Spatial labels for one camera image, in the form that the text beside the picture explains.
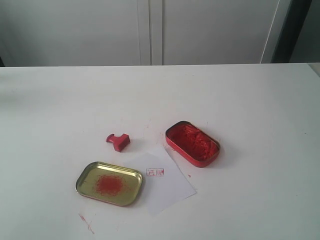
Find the red stamp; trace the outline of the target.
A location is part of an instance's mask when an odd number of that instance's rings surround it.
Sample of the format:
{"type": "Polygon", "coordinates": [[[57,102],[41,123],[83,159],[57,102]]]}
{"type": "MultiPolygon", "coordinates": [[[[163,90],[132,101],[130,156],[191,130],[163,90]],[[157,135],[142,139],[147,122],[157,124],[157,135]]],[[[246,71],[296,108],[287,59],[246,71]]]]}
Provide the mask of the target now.
{"type": "Polygon", "coordinates": [[[113,133],[110,134],[105,141],[113,144],[113,148],[117,152],[122,152],[131,142],[129,135],[122,134],[121,136],[115,136],[113,133]]]}

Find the red ink paste tin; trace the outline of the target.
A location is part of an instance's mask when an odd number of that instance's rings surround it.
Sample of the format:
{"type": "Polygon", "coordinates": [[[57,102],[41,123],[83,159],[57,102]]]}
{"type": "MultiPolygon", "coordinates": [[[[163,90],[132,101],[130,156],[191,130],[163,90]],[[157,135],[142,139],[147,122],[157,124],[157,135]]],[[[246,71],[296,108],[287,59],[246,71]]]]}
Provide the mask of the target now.
{"type": "Polygon", "coordinates": [[[167,144],[198,168],[210,165],[220,154],[220,143],[192,123],[182,120],[165,131],[167,144]]]}

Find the white paper sheet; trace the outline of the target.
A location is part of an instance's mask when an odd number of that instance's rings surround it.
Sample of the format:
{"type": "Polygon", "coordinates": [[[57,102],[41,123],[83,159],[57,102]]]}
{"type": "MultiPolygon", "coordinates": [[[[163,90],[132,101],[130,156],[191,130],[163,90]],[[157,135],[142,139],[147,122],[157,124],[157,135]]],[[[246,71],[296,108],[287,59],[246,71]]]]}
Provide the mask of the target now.
{"type": "Polygon", "coordinates": [[[142,174],[139,200],[151,216],[197,193],[163,146],[125,161],[124,166],[142,174]]]}

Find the gold tin lid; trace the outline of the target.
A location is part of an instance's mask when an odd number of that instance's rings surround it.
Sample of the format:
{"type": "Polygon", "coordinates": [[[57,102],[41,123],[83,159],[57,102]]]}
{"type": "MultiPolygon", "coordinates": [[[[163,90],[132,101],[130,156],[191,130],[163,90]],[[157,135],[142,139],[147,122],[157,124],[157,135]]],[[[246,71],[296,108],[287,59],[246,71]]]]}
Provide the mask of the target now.
{"type": "Polygon", "coordinates": [[[84,168],[75,189],[84,197],[126,207],[136,200],[143,181],[138,170],[96,161],[84,168]]]}

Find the grey cabinet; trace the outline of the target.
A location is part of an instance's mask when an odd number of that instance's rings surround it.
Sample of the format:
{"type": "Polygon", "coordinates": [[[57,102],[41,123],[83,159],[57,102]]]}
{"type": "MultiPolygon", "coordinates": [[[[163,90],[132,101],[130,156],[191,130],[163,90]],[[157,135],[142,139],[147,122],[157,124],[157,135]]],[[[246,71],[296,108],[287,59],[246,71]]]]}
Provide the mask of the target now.
{"type": "Polygon", "coordinates": [[[270,63],[289,0],[3,0],[6,66],[270,63]]]}

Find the dark vertical post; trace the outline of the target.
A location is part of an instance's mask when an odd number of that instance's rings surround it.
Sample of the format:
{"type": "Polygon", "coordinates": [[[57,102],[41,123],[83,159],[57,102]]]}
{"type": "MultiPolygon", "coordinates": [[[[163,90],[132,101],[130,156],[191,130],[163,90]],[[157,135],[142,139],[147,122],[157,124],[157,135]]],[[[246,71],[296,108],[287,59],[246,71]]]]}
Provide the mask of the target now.
{"type": "Polygon", "coordinates": [[[271,58],[272,64],[283,64],[290,61],[311,4],[312,0],[290,1],[290,5],[271,58]]]}

